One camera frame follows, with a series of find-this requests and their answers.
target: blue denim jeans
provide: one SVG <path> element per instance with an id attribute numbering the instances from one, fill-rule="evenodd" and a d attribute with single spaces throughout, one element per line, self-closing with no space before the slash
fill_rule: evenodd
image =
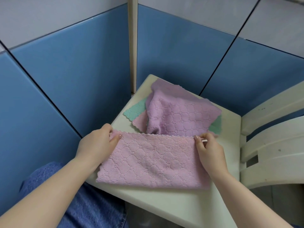
<path id="1" fill-rule="evenodd" d="M 23 199 L 63 165 L 51 162 L 34 171 L 20 187 L 18 200 Z M 128 228 L 125 202 L 84 183 L 78 190 L 58 227 Z"/>

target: chair seat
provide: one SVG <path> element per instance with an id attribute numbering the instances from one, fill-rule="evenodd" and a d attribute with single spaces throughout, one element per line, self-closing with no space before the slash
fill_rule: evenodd
<path id="1" fill-rule="evenodd" d="M 112 123 L 114 129 L 138 132 L 123 115 L 123 112 L 147 97 L 151 92 L 151 84 L 157 79 L 158 77 L 151 74 L 146 78 Z M 222 110 L 222 132 L 217 140 L 224 147 L 229 172 L 239 180 L 241 116 L 221 106 L 216 106 Z M 97 171 L 86 180 L 87 183 L 178 225 L 183 227 L 236 227 L 213 183 L 208 191 L 135 188 L 96 183 Z"/>

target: teal cloth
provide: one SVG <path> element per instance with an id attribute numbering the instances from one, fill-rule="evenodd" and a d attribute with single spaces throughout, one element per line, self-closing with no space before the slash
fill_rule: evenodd
<path id="1" fill-rule="evenodd" d="M 146 100 L 147 98 L 144 98 L 131 108 L 124 111 L 124 115 L 132 122 L 135 118 L 137 118 L 142 112 L 146 110 Z"/>
<path id="2" fill-rule="evenodd" d="M 144 98 L 131 108 L 124 111 L 124 115 L 132 122 L 135 118 L 137 118 L 142 112 L 146 110 L 146 100 Z M 218 116 L 217 119 L 210 125 L 209 131 L 220 134 L 222 131 L 222 115 Z"/>

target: folded pink cloth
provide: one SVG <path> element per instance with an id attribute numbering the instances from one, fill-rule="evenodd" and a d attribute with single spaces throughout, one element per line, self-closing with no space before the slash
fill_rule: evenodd
<path id="1" fill-rule="evenodd" d="M 146 100 L 149 134 L 194 136 L 206 133 L 221 110 L 208 99 L 199 99 L 181 86 L 158 79 Z"/>
<path id="2" fill-rule="evenodd" d="M 150 188 L 209 189 L 194 138 L 142 133 L 122 134 L 100 166 L 97 182 Z"/>
<path id="3" fill-rule="evenodd" d="M 137 118 L 135 118 L 132 122 L 133 126 L 138 128 L 141 132 L 147 132 L 147 124 L 148 124 L 148 115 L 147 110 L 142 112 Z"/>

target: forearm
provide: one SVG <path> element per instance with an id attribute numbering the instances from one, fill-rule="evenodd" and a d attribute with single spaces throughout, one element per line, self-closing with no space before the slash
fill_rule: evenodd
<path id="1" fill-rule="evenodd" d="M 212 180 L 238 228 L 291 227 L 229 173 Z"/>
<path id="2" fill-rule="evenodd" d="M 0 227 L 57 227 L 91 169 L 76 159 L 46 180 L 0 218 Z"/>

